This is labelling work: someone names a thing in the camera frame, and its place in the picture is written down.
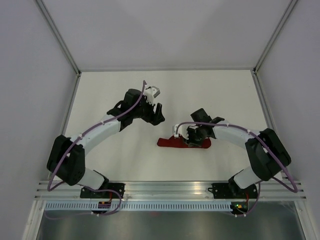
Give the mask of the dark red cloth napkin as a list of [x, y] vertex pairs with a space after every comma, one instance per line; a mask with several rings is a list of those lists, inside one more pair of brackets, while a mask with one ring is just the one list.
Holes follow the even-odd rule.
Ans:
[[200, 146], [193, 146], [186, 143], [186, 140], [181, 136], [179, 138], [175, 138], [171, 136], [170, 138], [159, 138], [157, 141], [158, 147], [165, 147], [165, 148], [179, 148], [179, 149], [208, 149], [211, 147], [212, 143], [209, 138], [206, 138], [202, 145]]

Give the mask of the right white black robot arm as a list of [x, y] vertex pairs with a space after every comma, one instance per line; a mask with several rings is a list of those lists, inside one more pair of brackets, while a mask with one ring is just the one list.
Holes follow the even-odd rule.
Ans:
[[174, 136], [182, 137], [188, 147], [201, 147], [206, 140], [232, 143], [247, 153], [249, 166], [228, 180], [228, 192], [241, 197], [248, 187], [269, 181], [292, 160], [273, 129], [250, 130], [231, 124], [222, 117], [211, 118], [203, 108], [191, 115], [192, 121], [175, 125]]

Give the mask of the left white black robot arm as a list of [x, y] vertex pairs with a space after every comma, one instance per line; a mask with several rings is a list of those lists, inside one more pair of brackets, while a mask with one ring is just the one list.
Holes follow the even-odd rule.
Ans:
[[160, 90], [143, 86], [130, 88], [102, 119], [84, 132], [71, 137], [59, 135], [53, 143], [46, 168], [52, 177], [58, 177], [69, 186], [80, 185], [98, 198], [109, 193], [109, 180], [96, 170], [86, 167], [86, 155], [112, 135], [131, 125], [135, 119], [157, 126], [165, 121], [162, 104], [154, 103]]

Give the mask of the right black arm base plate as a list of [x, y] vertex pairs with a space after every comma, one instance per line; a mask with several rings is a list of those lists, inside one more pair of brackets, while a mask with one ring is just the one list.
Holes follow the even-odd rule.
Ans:
[[258, 189], [256, 185], [252, 184], [247, 188], [239, 188], [235, 183], [217, 182], [212, 183], [207, 191], [213, 194], [213, 198], [220, 199], [240, 199], [246, 200], [256, 199], [258, 197]]

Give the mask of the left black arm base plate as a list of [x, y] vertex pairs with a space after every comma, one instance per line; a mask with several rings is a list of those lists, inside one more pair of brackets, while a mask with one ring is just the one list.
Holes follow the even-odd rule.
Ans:
[[98, 190], [83, 187], [80, 191], [81, 199], [122, 199], [125, 184], [122, 182], [104, 183]]

